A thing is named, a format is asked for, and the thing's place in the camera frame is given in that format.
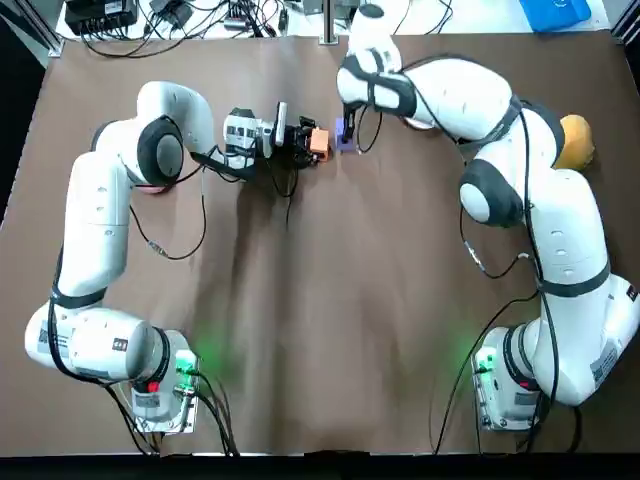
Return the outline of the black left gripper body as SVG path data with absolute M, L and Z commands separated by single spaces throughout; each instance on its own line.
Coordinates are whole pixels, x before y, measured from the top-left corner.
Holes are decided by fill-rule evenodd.
M 287 149 L 293 157 L 306 155 L 306 128 L 303 126 L 287 126 Z

